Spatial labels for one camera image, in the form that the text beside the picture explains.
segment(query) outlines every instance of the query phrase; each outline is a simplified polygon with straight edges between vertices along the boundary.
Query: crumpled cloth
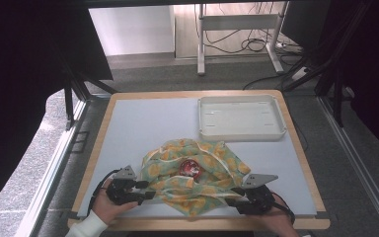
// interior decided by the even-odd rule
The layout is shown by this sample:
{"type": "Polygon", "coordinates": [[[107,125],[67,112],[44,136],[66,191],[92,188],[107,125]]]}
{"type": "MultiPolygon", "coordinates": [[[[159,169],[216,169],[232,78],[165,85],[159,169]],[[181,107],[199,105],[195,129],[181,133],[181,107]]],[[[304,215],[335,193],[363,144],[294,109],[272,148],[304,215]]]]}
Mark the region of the crumpled cloth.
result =
{"type": "Polygon", "coordinates": [[[225,204],[225,198],[239,198],[231,189],[241,187],[250,172],[223,141],[177,139],[150,151],[140,176],[149,182],[147,191],[156,191],[157,198],[182,214],[196,216],[225,204]],[[201,167],[196,180],[180,175],[181,164],[188,159],[201,167]]]}

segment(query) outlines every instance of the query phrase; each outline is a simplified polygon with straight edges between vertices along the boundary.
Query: white wall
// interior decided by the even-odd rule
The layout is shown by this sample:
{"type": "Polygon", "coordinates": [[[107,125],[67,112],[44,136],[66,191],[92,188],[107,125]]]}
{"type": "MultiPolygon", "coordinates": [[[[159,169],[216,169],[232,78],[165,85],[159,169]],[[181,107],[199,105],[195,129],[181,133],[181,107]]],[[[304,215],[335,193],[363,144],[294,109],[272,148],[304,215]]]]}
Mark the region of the white wall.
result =
{"type": "Polygon", "coordinates": [[[106,56],[173,52],[172,6],[89,10],[106,56]]]}

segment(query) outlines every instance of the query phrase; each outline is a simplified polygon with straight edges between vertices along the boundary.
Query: white tray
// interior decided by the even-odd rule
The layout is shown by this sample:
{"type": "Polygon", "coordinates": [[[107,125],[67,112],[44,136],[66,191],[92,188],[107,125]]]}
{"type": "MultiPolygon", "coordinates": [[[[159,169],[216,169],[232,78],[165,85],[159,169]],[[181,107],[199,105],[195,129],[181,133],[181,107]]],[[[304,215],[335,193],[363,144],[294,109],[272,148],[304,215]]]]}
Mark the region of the white tray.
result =
{"type": "Polygon", "coordinates": [[[271,95],[203,97],[198,100],[199,133],[209,141],[273,141],[287,130],[271,95]]]}

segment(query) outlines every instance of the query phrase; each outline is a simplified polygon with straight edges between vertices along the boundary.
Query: wooden table edge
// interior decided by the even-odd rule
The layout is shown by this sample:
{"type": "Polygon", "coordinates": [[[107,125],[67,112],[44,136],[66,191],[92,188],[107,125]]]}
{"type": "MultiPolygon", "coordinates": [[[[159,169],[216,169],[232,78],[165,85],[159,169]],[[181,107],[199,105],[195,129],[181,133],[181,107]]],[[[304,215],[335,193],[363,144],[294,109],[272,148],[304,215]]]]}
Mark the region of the wooden table edge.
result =
{"type": "MultiPolygon", "coordinates": [[[[211,96],[248,96],[248,95],[272,95],[275,96],[278,100],[279,107],[281,109],[282,115],[284,117],[285,123],[287,125],[287,130],[290,134],[291,140],[294,145],[294,149],[296,151],[297,157],[299,159],[300,166],[303,170],[304,176],[306,178],[306,182],[308,185],[308,188],[311,192],[313,202],[315,203],[316,209],[318,212],[326,213],[325,206],[323,204],[322,198],[320,196],[319,190],[317,188],[317,185],[315,183],[312,171],[309,167],[309,163],[306,159],[306,155],[304,154],[304,151],[302,149],[300,140],[298,138],[297,132],[294,127],[294,123],[292,122],[291,115],[289,114],[289,110],[285,104],[285,100],[281,94],[280,91],[277,90],[249,90],[249,91],[240,91],[240,90],[223,90],[223,91],[176,91],[176,92],[137,92],[137,93],[116,93],[113,94],[110,98],[110,102],[107,106],[106,113],[104,115],[100,130],[97,135],[97,139],[94,144],[94,148],[92,150],[84,178],[82,179],[81,186],[79,188],[77,197],[75,198],[75,202],[72,206],[72,214],[75,214],[78,212],[80,205],[82,203],[83,197],[85,195],[85,192],[88,190],[89,183],[92,179],[92,174],[94,173],[94,169],[97,164],[98,157],[100,155],[102,144],[104,141],[104,138],[107,133],[108,125],[110,123],[111,117],[113,115],[114,106],[117,100],[144,100],[144,99],[172,99],[172,98],[201,98],[201,97],[211,97],[211,96]]],[[[191,222],[188,222],[187,218],[165,218],[168,220],[167,226],[160,225],[159,221],[164,221],[164,218],[119,218],[117,221],[121,221],[121,226],[127,226],[127,227],[112,227],[113,230],[130,230],[132,228],[138,229],[138,230],[150,230],[148,227],[142,227],[139,224],[134,225],[133,223],[139,223],[141,221],[144,221],[147,226],[147,220],[151,220],[151,222],[156,222],[157,226],[152,226],[151,230],[174,230],[176,225],[172,225],[173,222],[179,222],[179,223],[185,223],[186,226],[191,226],[191,222]]],[[[244,218],[209,218],[209,219],[199,219],[197,221],[197,224],[194,225],[195,229],[202,230],[200,228],[200,225],[202,226],[203,223],[206,223],[206,227],[208,227],[208,230],[214,230],[212,229],[211,221],[214,222],[214,228],[228,228],[228,221],[230,220],[231,225],[235,225],[234,220],[235,219],[244,219],[244,218]]],[[[73,223],[80,222],[77,218],[71,217],[68,219],[68,226],[71,227],[73,223]]],[[[255,227],[253,223],[250,221],[242,221],[240,224],[237,225],[238,229],[241,228],[241,230],[252,230],[258,229],[258,230],[264,230],[261,226],[255,227]]],[[[296,223],[294,224],[294,227],[296,229],[326,229],[330,226],[330,220],[329,218],[322,218],[322,219],[316,219],[314,217],[312,218],[297,218],[296,223]]],[[[181,230],[186,230],[186,227],[183,227],[181,225],[181,230]]]]}

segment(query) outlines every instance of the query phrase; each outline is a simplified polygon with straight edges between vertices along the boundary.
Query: black cable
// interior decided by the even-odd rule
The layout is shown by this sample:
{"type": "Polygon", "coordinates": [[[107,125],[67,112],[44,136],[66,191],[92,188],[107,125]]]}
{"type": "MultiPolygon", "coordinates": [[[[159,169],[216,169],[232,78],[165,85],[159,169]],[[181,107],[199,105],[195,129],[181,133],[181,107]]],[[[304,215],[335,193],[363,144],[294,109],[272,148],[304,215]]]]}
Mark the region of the black cable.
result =
{"type": "Polygon", "coordinates": [[[221,9],[221,3],[218,4],[218,8],[220,9],[220,11],[223,13],[223,15],[226,15],[223,11],[223,9],[221,9]]]}
{"type": "MultiPolygon", "coordinates": [[[[291,114],[291,108],[290,108],[289,102],[287,100],[287,97],[285,96],[284,92],[282,92],[281,94],[282,94],[282,97],[284,98],[285,105],[287,106],[288,112],[291,114]]],[[[300,128],[300,125],[297,123],[297,121],[293,117],[291,117],[291,120],[293,121],[293,124],[294,124],[296,131],[298,133],[300,133],[300,135],[303,137],[303,140],[305,143],[305,145],[303,147],[303,151],[307,151],[307,149],[309,149],[309,141],[307,140],[307,137],[304,135],[303,130],[300,128]]]]}
{"type": "Polygon", "coordinates": [[[216,41],[211,41],[211,40],[208,38],[208,33],[207,33],[207,32],[205,32],[205,36],[206,36],[206,38],[207,38],[207,40],[208,40],[209,43],[215,44],[215,43],[220,42],[220,41],[222,41],[222,40],[226,40],[226,39],[228,39],[229,37],[235,35],[236,33],[240,32],[240,31],[241,31],[241,30],[234,31],[234,32],[231,33],[230,35],[227,35],[226,37],[224,37],[224,38],[222,38],[222,39],[218,39],[218,40],[216,40],[216,41]]]}
{"type": "MultiPolygon", "coordinates": [[[[270,11],[272,11],[272,7],[273,7],[273,2],[272,2],[272,5],[270,5],[269,13],[270,13],[270,11]]],[[[267,42],[267,36],[268,35],[269,35],[269,29],[266,29],[266,42],[267,42]]]]}
{"type": "Polygon", "coordinates": [[[265,48],[265,46],[266,46],[266,43],[263,39],[249,39],[248,37],[248,39],[245,39],[241,42],[241,48],[244,48],[244,49],[248,48],[249,51],[253,51],[253,52],[260,52],[265,48]],[[261,47],[261,49],[252,49],[250,47],[251,43],[261,43],[263,47],[261,47]]]}
{"type": "Polygon", "coordinates": [[[253,84],[257,83],[257,82],[268,80],[268,79],[273,79],[273,78],[278,78],[278,77],[284,76],[285,74],[286,73],[281,74],[281,75],[269,76],[269,77],[264,77],[264,78],[257,79],[255,81],[252,81],[252,82],[248,83],[247,85],[245,85],[242,90],[245,91],[248,87],[250,87],[251,85],[253,85],[253,84]]]}
{"type": "Polygon", "coordinates": [[[194,4],[194,5],[193,5],[193,14],[194,14],[194,18],[195,18],[195,30],[196,30],[196,35],[197,35],[198,38],[199,38],[198,22],[196,21],[196,10],[195,10],[195,7],[196,7],[196,5],[194,4]]]}
{"type": "Polygon", "coordinates": [[[302,54],[304,54],[302,52],[287,51],[287,50],[285,50],[283,48],[279,48],[279,47],[275,48],[275,52],[278,52],[280,54],[287,54],[287,55],[302,55],[302,54]]]}
{"type": "Polygon", "coordinates": [[[271,13],[271,12],[272,12],[272,7],[273,7],[273,2],[270,4],[269,13],[271,13]]]}
{"type": "MultiPolygon", "coordinates": [[[[264,31],[263,29],[257,29],[257,31],[262,32],[262,33],[266,34],[267,36],[272,37],[272,35],[270,33],[264,31]]],[[[276,40],[277,42],[284,43],[285,45],[289,45],[289,46],[298,46],[298,47],[301,47],[299,44],[285,43],[283,41],[278,40],[279,35],[282,35],[282,36],[285,37],[285,35],[283,33],[278,33],[277,40],[276,40]]]]}
{"type": "Polygon", "coordinates": [[[294,221],[295,221],[295,215],[294,215],[294,212],[290,209],[290,207],[288,206],[287,202],[285,202],[285,200],[278,194],[274,193],[274,192],[271,192],[273,195],[281,198],[282,202],[284,202],[284,205],[281,205],[281,204],[278,204],[276,202],[274,202],[272,204],[272,206],[284,211],[286,214],[288,214],[288,216],[290,216],[290,219],[291,219],[291,224],[294,224],[294,221]]]}
{"type": "Polygon", "coordinates": [[[248,15],[251,13],[251,11],[257,6],[258,2],[254,3],[254,6],[249,10],[248,15]]]}
{"type": "Polygon", "coordinates": [[[94,206],[94,202],[95,202],[95,199],[97,198],[97,195],[98,193],[100,192],[100,189],[103,187],[104,185],[104,182],[106,181],[106,179],[111,176],[113,173],[116,173],[118,172],[119,170],[113,170],[111,172],[109,172],[101,181],[100,183],[97,185],[97,187],[95,188],[94,192],[92,193],[92,197],[91,197],[91,200],[89,201],[89,205],[88,205],[88,212],[86,214],[86,216],[89,215],[89,213],[91,212],[91,209],[92,207],[94,206]]]}
{"type": "Polygon", "coordinates": [[[258,12],[257,14],[259,14],[261,12],[261,8],[263,7],[263,2],[261,2],[261,5],[260,5],[260,8],[258,9],[258,12]]]}
{"type": "Polygon", "coordinates": [[[241,52],[241,51],[244,51],[244,50],[253,51],[253,52],[259,52],[259,51],[261,51],[261,50],[263,50],[265,48],[265,45],[261,49],[251,49],[250,44],[251,43],[257,43],[260,40],[261,39],[257,39],[257,40],[245,39],[241,43],[241,49],[240,50],[236,50],[236,51],[227,51],[227,50],[224,50],[224,49],[222,49],[220,47],[217,47],[217,46],[214,46],[214,45],[209,45],[209,44],[204,44],[204,46],[212,47],[212,48],[215,48],[217,50],[220,50],[220,51],[223,51],[223,52],[226,52],[226,53],[238,53],[238,52],[241,52]]]}
{"type": "MultiPolygon", "coordinates": [[[[318,46],[316,46],[315,48],[311,49],[310,51],[302,53],[302,58],[299,61],[297,61],[290,68],[289,72],[297,71],[297,69],[299,69],[301,66],[305,65],[307,59],[311,58],[313,55],[318,55],[318,54],[322,53],[319,50],[321,48],[324,48],[324,46],[326,46],[327,44],[331,44],[333,42],[333,40],[336,38],[336,36],[338,35],[338,33],[341,32],[342,29],[347,26],[347,23],[351,19],[352,19],[351,16],[346,17],[345,20],[339,25],[339,27],[335,31],[333,31],[332,34],[327,39],[325,39],[325,41],[323,41],[322,43],[320,43],[318,46]]],[[[289,76],[285,76],[285,77],[281,78],[281,82],[274,89],[279,90],[279,91],[282,92],[283,91],[283,84],[287,80],[287,78],[289,78],[289,76]]]]}
{"type": "Polygon", "coordinates": [[[295,65],[295,63],[288,63],[288,62],[286,62],[286,61],[283,59],[284,56],[295,56],[295,55],[283,54],[283,55],[281,55],[281,56],[279,57],[279,60],[280,60],[282,63],[284,63],[285,65],[288,65],[288,66],[293,66],[293,65],[295,65]]]}

